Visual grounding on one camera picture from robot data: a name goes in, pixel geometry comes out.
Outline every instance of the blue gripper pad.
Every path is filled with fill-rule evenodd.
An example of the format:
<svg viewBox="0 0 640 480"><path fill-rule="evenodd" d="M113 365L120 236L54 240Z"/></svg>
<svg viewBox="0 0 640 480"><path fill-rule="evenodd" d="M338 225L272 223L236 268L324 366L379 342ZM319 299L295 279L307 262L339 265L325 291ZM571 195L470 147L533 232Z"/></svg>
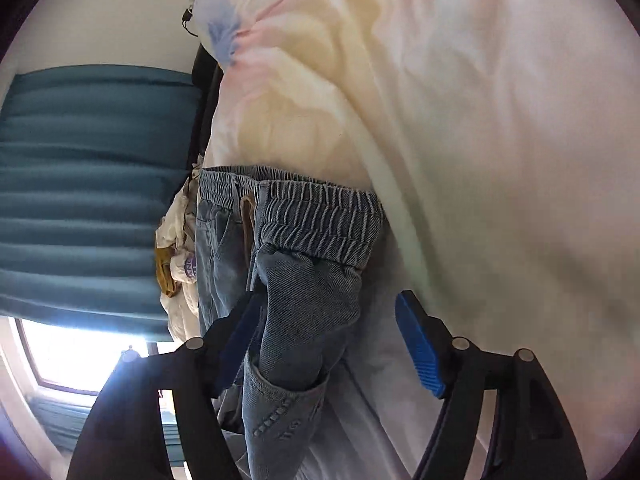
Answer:
<svg viewBox="0 0 640 480"><path fill-rule="evenodd" d="M442 379L438 353L418 321L420 314L427 317L412 292L405 291L398 294L396 297L396 323L409 354L414 360L415 370L420 377L422 386L435 397L441 399L447 385Z"/></svg>

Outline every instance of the brown drawstring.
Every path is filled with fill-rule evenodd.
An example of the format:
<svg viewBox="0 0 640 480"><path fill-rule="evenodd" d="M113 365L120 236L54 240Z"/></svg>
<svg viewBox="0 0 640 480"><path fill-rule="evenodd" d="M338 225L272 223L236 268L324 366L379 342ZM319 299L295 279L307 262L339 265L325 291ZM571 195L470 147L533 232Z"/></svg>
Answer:
<svg viewBox="0 0 640 480"><path fill-rule="evenodd" d="M244 261L246 268L251 268L251 254L254 250L255 229L255 197L250 191L240 201L240 218L242 219L242 232L244 234Z"/></svg>

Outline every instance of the bed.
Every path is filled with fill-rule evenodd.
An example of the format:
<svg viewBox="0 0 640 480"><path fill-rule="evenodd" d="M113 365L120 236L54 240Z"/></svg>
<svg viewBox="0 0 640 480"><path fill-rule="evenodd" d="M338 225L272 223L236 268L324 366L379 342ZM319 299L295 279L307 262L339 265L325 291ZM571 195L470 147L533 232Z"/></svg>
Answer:
<svg viewBox="0 0 640 480"><path fill-rule="evenodd" d="M481 348L533 349L590 478L630 445L640 426L632 3L196 0L202 43L225 74L204 167L267 164L373 189L389 219L302 474L411 478L439 404L395 327L404 288ZM480 476L486 415L469 478Z"/></svg>

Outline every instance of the curtain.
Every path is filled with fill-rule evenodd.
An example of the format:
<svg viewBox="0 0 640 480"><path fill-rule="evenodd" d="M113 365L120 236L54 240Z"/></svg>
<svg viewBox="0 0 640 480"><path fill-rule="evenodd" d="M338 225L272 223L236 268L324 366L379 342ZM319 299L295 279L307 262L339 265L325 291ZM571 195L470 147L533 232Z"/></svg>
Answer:
<svg viewBox="0 0 640 480"><path fill-rule="evenodd" d="M170 340L154 231L186 179L190 76L17 76L0 112L0 314Z"/></svg>
<svg viewBox="0 0 640 480"><path fill-rule="evenodd" d="M53 445L59 450L73 452L91 407L65 404L46 397L31 397L28 403ZM169 462L172 466L182 466L184 455L175 415L161 412L161 416Z"/></svg>

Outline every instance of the blue denim pants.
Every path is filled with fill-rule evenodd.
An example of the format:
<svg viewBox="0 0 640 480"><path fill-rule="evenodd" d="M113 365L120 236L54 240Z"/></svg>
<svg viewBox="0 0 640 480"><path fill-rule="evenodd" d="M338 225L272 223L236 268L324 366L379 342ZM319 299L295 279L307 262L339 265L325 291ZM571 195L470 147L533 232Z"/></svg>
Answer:
<svg viewBox="0 0 640 480"><path fill-rule="evenodd" d="M249 166L200 173L202 331L245 290L267 289L245 359L242 421L253 480L295 477L326 383L360 316L360 274L384 213L375 194Z"/></svg>

